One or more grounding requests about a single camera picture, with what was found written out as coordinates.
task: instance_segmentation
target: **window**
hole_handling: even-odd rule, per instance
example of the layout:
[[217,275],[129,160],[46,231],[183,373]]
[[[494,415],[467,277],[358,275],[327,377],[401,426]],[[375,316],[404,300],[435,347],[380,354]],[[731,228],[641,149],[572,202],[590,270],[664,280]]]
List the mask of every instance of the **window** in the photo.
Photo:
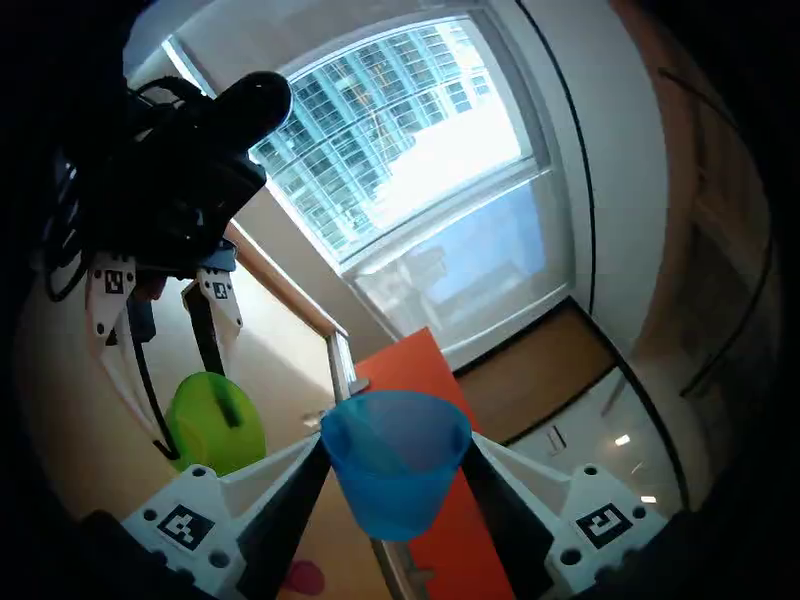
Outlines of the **window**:
[[340,264],[470,181],[530,158],[486,47],[470,19],[441,20],[291,79],[289,120],[252,155]]

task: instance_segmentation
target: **building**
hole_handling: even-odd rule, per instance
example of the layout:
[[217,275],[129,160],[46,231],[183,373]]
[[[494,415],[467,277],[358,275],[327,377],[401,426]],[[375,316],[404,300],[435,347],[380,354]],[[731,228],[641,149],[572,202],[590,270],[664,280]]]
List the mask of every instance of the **building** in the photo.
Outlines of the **building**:
[[378,233],[376,190],[414,134],[495,94],[458,21],[359,45],[291,85],[287,123],[252,155],[338,260]]

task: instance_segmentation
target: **pink object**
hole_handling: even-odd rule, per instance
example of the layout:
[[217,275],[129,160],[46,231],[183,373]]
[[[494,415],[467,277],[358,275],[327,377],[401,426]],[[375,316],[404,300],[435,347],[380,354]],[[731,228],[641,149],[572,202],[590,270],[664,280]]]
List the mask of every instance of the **pink object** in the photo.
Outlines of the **pink object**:
[[296,560],[289,567],[283,587],[306,596],[319,596],[325,590],[325,576],[310,560]]

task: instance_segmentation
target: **blue plastic cup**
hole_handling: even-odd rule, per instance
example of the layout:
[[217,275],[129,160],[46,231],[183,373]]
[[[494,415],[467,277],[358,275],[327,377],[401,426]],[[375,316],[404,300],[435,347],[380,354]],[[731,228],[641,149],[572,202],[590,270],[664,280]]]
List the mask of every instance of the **blue plastic cup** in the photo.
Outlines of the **blue plastic cup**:
[[322,442],[368,535],[407,541],[433,524],[472,439],[458,408],[427,394],[371,392],[322,419]]

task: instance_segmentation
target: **orange cutting board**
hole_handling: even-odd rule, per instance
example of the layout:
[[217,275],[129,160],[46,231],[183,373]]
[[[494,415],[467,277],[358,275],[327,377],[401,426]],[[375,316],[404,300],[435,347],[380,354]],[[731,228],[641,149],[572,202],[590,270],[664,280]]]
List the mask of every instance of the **orange cutting board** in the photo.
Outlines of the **orange cutting board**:
[[[464,411],[480,433],[450,367],[430,331],[423,329],[356,365],[367,391],[411,390],[430,394]],[[511,585],[480,509],[459,469],[433,526],[409,542],[418,569],[433,571],[426,583],[432,600],[512,600]]]

